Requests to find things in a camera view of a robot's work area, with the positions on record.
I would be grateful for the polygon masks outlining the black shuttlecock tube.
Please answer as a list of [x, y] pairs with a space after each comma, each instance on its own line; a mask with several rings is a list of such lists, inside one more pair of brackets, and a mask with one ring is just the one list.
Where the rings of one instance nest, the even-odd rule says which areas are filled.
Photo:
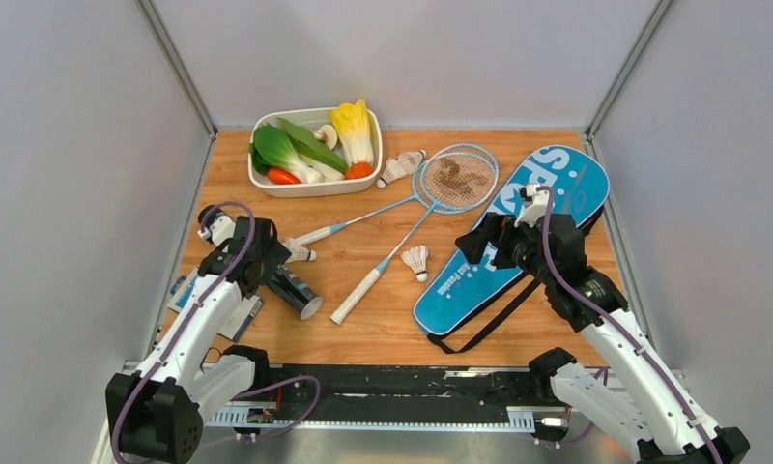
[[286, 266], [280, 266], [276, 270], [267, 286], [289, 305], [301, 320], [312, 317], [324, 301], [306, 282]]

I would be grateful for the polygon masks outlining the white shuttlecock table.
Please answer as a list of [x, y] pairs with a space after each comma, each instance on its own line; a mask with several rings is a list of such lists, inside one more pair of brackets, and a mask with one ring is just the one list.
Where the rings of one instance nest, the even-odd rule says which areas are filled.
[[413, 246], [401, 253], [402, 261], [412, 270], [418, 282], [426, 282], [429, 278], [428, 256], [429, 248], [424, 245]]

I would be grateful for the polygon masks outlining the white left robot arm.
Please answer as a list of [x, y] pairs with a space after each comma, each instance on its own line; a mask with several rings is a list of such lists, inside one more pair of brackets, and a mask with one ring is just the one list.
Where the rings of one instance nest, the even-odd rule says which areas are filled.
[[242, 393], [260, 400], [272, 374], [253, 359], [225, 355], [202, 369], [219, 328], [242, 300], [268, 284], [289, 258], [277, 228], [247, 210], [230, 237], [202, 260], [193, 291], [158, 345], [133, 370], [105, 388], [110, 447], [118, 463], [187, 463], [203, 428]]

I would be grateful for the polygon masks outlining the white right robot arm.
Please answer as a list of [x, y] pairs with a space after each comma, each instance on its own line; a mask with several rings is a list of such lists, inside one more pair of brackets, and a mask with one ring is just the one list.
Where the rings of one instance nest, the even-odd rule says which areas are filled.
[[573, 355], [555, 348], [530, 361], [528, 389], [535, 401], [559, 399], [581, 411], [636, 463], [739, 463], [747, 455], [745, 434], [721, 426], [681, 387], [623, 294], [588, 264], [586, 233], [570, 215], [527, 225], [489, 213], [455, 244], [471, 264], [492, 246], [495, 268], [520, 268], [543, 285], [552, 310], [604, 358], [626, 391], [611, 391]]

